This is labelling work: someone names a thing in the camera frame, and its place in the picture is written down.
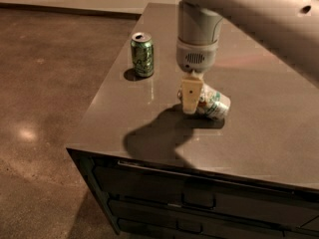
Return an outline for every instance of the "floor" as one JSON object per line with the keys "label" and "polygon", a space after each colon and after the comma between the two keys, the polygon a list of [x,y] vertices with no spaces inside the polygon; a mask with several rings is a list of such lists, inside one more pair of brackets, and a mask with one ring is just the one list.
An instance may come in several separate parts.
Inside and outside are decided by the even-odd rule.
{"label": "floor", "polygon": [[136,19],[0,9],[1,238],[117,236],[65,150]]}

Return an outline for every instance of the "desk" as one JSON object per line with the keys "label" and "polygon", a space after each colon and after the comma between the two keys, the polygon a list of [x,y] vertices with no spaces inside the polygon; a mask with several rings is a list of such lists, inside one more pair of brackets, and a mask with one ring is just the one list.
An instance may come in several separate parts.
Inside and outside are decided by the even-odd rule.
{"label": "desk", "polygon": [[319,237],[319,92],[224,21],[205,81],[225,122],[184,115],[177,9],[150,4],[155,73],[132,74],[130,39],[67,150],[115,231],[158,238]]}

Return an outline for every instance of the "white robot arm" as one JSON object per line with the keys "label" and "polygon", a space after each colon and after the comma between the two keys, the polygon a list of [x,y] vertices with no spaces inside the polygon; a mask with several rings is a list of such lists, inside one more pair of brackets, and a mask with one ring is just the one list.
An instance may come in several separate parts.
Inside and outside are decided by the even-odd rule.
{"label": "white robot arm", "polygon": [[[177,63],[194,79],[202,79],[214,62],[219,15],[318,84],[319,0],[181,0]],[[188,90],[182,92],[183,99],[189,100]],[[190,102],[199,99],[197,92]],[[185,113],[195,112],[194,105],[182,102]]]}

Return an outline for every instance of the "can top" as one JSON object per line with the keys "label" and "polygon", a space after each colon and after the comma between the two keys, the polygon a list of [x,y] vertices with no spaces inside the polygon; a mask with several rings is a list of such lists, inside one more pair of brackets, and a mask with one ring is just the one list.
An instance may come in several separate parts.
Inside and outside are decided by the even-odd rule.
{"label": "can top", "polygon": [[151,38],[152,36],[149,33],[145,33],[145,32],[137,32],[132,35],[132,40],[138,43],[148,42]]}

